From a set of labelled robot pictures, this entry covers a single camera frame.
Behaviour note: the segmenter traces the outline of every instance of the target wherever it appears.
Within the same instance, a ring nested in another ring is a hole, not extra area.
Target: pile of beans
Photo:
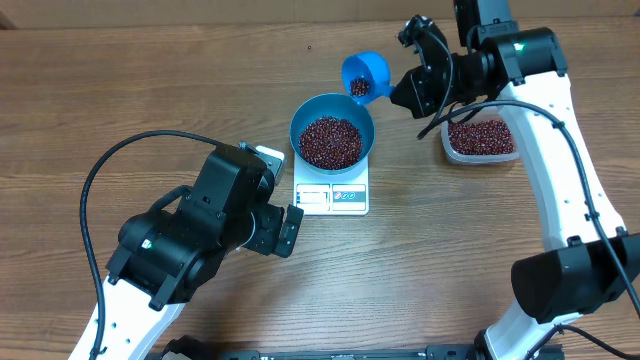
[[[511,132],[502,120],[449,124],[453,150],[463,155],[502,155],[515,151]]]
[[[351,85],[349,86],[352,97],[362,97],[369,93],[371,85],[367,79],[363,77],[357,77],[351,80]]]
[[[340,170],[358,162],[363,143],[360,131],[348,120],[325,115],[300,134],[299,145],[300,155],[309,164]]]

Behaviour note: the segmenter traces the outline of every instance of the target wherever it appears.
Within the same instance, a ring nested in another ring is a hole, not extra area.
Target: black cable
[[[121,142],[114,145],[111,149],[107,150],[102,157],[93,165],[93,168],[87,175],[87,179],[84,182],[84,187],[82,188],[82,195],[80,196],[80,231],[82,232],[82,240],[84,241],[84,248],[87,251],[87,259],[89,260],[89,268],[91,269],[91,276],[93,277],[93,284],[96,287],[96,297],[98,299],[98,332],[96,334],[96,339],[93,343],[93,348],[89,355],[90,360],[94,360],[98,355],[104,353],[105,349],[100,349],[102,345],[102,338],[104,336],[104,327],[105,327],[105,309],[104,309],[104,290],[102,289],[102,281],[100,279],[100,271],[98,270],[98,263],[96,262],[96,257],[93,253],[93,246],[91,246],[91,238],[89,237],[89,228],[87,227],[87,197],[89,196],[89,189],[91,188],[91,183],[93,179],[96,177],[98,170],[100,167],[113,155],[116,151],[122,149],[126,145],[131,144],[132,142],[138,141],[140,139],[144,139],[152,136],[178,136],[184,137],[188,139],[193,139],[197,141],[202,141],[208,144],[220,146],[221,142],[209,139],[204,136],[195,135],[191,133],[186,133],[182,131],[175,130],[157,130],[157,131],[148,131],[138,135],[134,135],[128,139],[122,140]]]
[[[181,198],[184,195],[187,195],[191,192],[191,186],[189,185],[180,185],[177,188],[169,191],[168,193],[162,195],[162,197],[151,205],[149,211],[160,211],[165,207],[169,206],[172,202],[176,201],[178,198]]]
[[[451,112],[453,111],[453,108],[456,107],[456,105],[460,104],[460,101],[456,101],[453,104],[451,104],[451,106],[449,107],[449,112],[447,114],[451,114]]]
[[[483,101],[483,102],[487,102],[487,101],[491,101],[491,100],[492,100],[492,99],[490,99],[490,98],[486,98],[486,99],[484,99],[484,101]],[[480,110],[482,110],[482,109],[476,109],[476,110],[470,111],[470,112],[467,114],[467,116],[465,116],[464,118],[462,118],[462,120],[458,121],[457,123],[458,123],[458,124],[464,124],[464,123],[466,123],[467,121],[471,120],[474,116],[476,116],[476,114],[478,114],[478,113],[480,112]]]
[[[444,110],[445,104],[447,103],[447,99],[449,99],[449,92],[451,91],[451,87],[453,86],[453,58],[451,57],[451,52],[449,51],[449,48],[447,48],[447,45],[445,45],[442,40],[438,39],[437,36],[435,36],[434,34],[432,34],[431,32],[427,31],[427,34],[429,36],[431,36],[431,38],[433,40],[435,40],[438,45],[440,45],[440,47],[442,48],[442,50],[444,50],[444,52],[447,54],[447,61],[449,62],[449,85],[447,86],[447,91],[445,91],[444,93],[444,98],[442,99],[442,102],[440,103],[440,107],[438,108],[438,112],[436,112],[436,114],[433,116],[433,119],[431,120],[431,123],[429,124],[429,126],[431,126],[431,124],[433,124],[434,122],[438,121],[438,119],[440,118],[440,115],[442,115],[442,111]]]
[[[517,101],[517,100],[492,100],[492,101],[485,101],[479,104],[472,104],[462,109],[456,110],[451,114],[447,114],[443,116],[441,119],[437,120],[435,125],[436,126],[440,125],[443,122],[448,121],[460,114],[464,114],[469,111],[474,111],[476,109],[478,110],[483,109],[490,106],[517,106],[517,107],[522,107],[525,109],[535,111],[545,116],[549,121],[551,121],[551,124],[553,125],[554,128],[560,130],[560,133],[562,134],[564,139],[567,141],[567,145],[569,145],[569,149],[571,150],[571,154],[573,155],[573,160],[578,170],[578,176],[580,177],[580,183],[582,185],[582,191],[584,193],[585,204],[587,205],[587,209],[589,210],[589,213],[587,214],[589,216],[589,220],[593,222],[593,227],[595,228],[596,233],[600,237],[600,240],[602,240],[602,242],[604,243],[605,248],[607,249],[607,253],[609,254],[609,257],[613,261],[616,271],[618,272],[618,276],[620,276],[620,278],[622,279],[622,282],[624,283],[627,289],[627,292],[629,293],[629,297],[631,298],[631,303],[633,303],[633,307],[635,308],[636,313],[638,314],[638,317],[640,317],[640,301],[638,300],[638,295],[636,294],[636,291],[633,288],[633,284],[631,284],[631,282],[629,281],[629,278],[627,277],[627,274],[624,271],[624,267],[622,266],[622,263],[620,262],[618,255],[616,255],[616,252],[613,249],[611,242],[609,241],[609,237],[607,237],[606,232],[602,228],[602,224],[600,223],[600,219],[599,219],[600,214],[598,214],[593,204],[593,198],[591,197],[591,190],[589,189],[589,183],[587,182],[587,174],[586,174],[586,171],[584,170],[584,164],[582,163],[582,159],[580,158],[578,147],[576,146],[576,143],[573,141],[573,138],[571,137],[569,130],[567,130],[564,127],[563,121],[560,121],[557,117],[555,117],[553,114],[551,114],[547,110],[539,106],[529,104],[527,102]]]
[[[622,359],[629,359],[629,360],[638,360],[640,359],[640,355],[634,355],[634,354],[627,354],[627,353],[623,353],[622,351],[614,348],[613,346],[605,343],[604,341],[598,339],[597,337],[589,334],[588,332],[577,328],[575,326],[571,326],[571,325],[562,325],[562,324],[558,324],[556,326],[554,326],[545,336],[544,338],[542,338],[542,340],[540,340],[531,350],[529,350],[529,352],[527,353],[527,356],[524,358],[524,360],[529,360],[532,359],[533,356],[536,354],[536,352],[538,352],[540,349],[542,349],[542,347],[544,345],[546,345],[546,343],[551,340],[551,338],[553,337],[553,335],[555,335],[557,332],[562,332],[564,330],[569,330],[569,331],[573,331],[574,333],[582,336],[583,338],[591,341],[592,343],[598,345],[599,347],[601,347],[602,349],[608,351],[609,353],[622,358]]]
[[[473,32],[478,30],[480,25],[473,25],[469,31],[467,31],[467,53],[471,54],[473,50],[471,49],[471,42],[473,42]]]

